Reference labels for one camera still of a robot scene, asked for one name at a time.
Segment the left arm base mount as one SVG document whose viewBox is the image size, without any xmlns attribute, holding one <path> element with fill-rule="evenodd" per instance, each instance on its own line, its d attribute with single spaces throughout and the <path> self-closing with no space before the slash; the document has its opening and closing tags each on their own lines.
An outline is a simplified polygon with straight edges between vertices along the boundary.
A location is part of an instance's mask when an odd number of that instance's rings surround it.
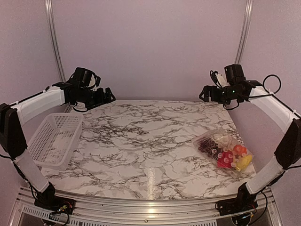
<svg viewBox="0 0 301 226">
<path fill-rule="evenodd" d="M 54 200 L 52 200 L 51 202 L 40 201 L 36 199 L 34 205 L 47 210 L 51 210 L 55 214 L 68 213 L 69 215 L 71 215 L 75 206 L 75 200 L 55 196 Z"/>
</svg>

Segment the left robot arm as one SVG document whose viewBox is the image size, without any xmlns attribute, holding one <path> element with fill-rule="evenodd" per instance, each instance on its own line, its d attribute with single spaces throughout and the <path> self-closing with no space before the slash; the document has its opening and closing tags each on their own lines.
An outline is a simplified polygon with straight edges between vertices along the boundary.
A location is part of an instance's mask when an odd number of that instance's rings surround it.
<svg viewBox="0 0 301 226">
<path fill-rule="evenodd" d="M 22 126 L 45 111 L 64 104 L 83 103 L 86 110 L 116 100 L 110 88 L 100 87 L 101 78 L 93 71 L 77 67 L 66 82 L 58 82 L 45 90 L 16 101 L 0 105 L 0 145 L 12 160 L 20 175 L 36 191 L 35 198 L 48 209 L 59 206 L 54 186 L 42 175 L 27 151 Z"/>
</svg>

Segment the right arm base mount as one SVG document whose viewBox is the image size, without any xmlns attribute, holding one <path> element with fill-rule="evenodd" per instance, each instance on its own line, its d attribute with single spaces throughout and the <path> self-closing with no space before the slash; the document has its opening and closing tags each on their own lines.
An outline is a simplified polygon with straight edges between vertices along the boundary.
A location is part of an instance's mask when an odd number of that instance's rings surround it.
<svg viewBox="0 0 301 226">
<path fill-rule="evenodd" d="M 236 214 L 247 210 L 254 210 L 258 207 L 256 200 L 240 201 L 238 198 L 231 198 L 226 200 L 219 200 L 215 203 L 216 210 L 219 211 L 220 216 L 229 214 Z"/>
</svg>

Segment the clear zip top bag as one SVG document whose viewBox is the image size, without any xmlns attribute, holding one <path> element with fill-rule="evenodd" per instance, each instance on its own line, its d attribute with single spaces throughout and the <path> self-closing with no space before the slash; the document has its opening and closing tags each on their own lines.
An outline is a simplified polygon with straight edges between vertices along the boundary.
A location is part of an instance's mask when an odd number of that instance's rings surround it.
<svg viewBox="0 0 301 226">
<path fill-rule="evenodd" d="M 214 135 L 218 135 L 218 134 L 220 134 L 220 135 L 231 135 L 230 133 L 228 133 L 226 130 L 224 130 L 223 128 L 218 128 L 218 129 L 213 129 L 213 130 L 210 130 L 210 131 L 207 131 L 207 132 L 205 132 L 204 134 L 202 134 L 202 135 L 200 135 L 200 136 L 197 136 L 197 137 L 195 137 L 195 138 L 193 138 L 192 139 L 192 144 L 193 144 L 193 146 L 194 146 L 194 148 L 198 151 L 198 152 L 200 152 L 199 150 L 198 150 L 198 147 L 199 147 L 199 142 L 201 141 L 201 140 L 204 140 L 204 139 L 212 139 L 213 140 L 213 136 Z M 242 145 L 242 143 L 241 142 L 239 142 L 233 135 L 231 135 L 235 140 L 236 140 L 236 145 Z M 232 151 L 233 152 L 233 148 L 232 149 L 228 149 L 228 148 L 219 148 L 220 149 L 220 152 L 219 153 L 221 153 L 221 152 L 226 152 L 226 151 Z M 218 156 L 216 157 L 216 158 L 212 158 L 212 157 L 209 157 L 209 156 L 207 156 L 206 154 L 204 154 L 204 153 L 201 153 L 207 160 L 209 160 L 216 168 L 218 168 L 218 169 L 220 169 L 220 170 L 222 170 L 222 171 L 224 171 L 225 173 L 227 173 L 227 174 L 229 174 L 231 177 L 233 177 L 233 178 L 238 178 L 239 176 L 240 176 L 240 174 L 242 174 L 242 172 L 244 172 L 246 169 L 244 169 L 244 170 L 242 170 L 242 171 L 237 171 L 236 170 L 236 163 L 241 159 L 241 158 L 243 158 L 243 157 L 241 157 L 241 156 L 238 156 L 238 155 L 236 155 L 235 154 L 235 152 L 233 152 L 233 156 L 234 156 L 234 162 L 231 164 L 232 165 L 232 167 L 233 168 L 231 168 L 231 169 L 226 169 L 226 168 L 219 168 L 218 166 L 217 166 L 217 160 L 218 160 Z M 252 154 L 251 154 L 251 152 L 250 151 L 248 151 L 247 150 L 247 155 L 251 155 L 251 156 L 253 156 Z"/>
</svg>

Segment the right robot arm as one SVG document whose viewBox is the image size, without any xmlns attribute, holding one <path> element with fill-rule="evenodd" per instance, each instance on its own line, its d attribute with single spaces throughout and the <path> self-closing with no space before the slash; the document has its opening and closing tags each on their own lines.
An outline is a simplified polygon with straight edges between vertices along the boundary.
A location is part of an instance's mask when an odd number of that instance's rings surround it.
<svg viewBox="0 0 301 226">
<path fill-rule="evenodd" d="M 254 178 L 239 187 L 233 207 L 243 211 L 260 191 L 274 183 L 288 169 L 297 167 L 295 163 L 301 158 L 301 116 L 277 98 L 274 92 L 268 91 L 263 82 L 248 80 L 241 65 L 228 65 L 224 70 L 227 84 L 222 86 L 218 72 L 211 71 L 214 85 L 204 86 L 199 99 L 223 106 L 229 105 L 232 100 L 239 104 L 249 102 L 267 114 L 284 133 L 271 160 Z"/>
</svg>

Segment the purple fake grape bunch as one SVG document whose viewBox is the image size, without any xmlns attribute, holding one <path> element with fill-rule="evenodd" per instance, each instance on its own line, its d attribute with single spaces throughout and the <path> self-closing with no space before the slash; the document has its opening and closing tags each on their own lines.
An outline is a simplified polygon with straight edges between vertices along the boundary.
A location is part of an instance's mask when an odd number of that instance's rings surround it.
<svg viewBox="0 0 301 226">
<path fill-rule="evenodd" d="M 209 157 L 216 158 L 220 149 L 212 139 L 204 139 L 199 142 L 198 150 Z"/>
</svg>

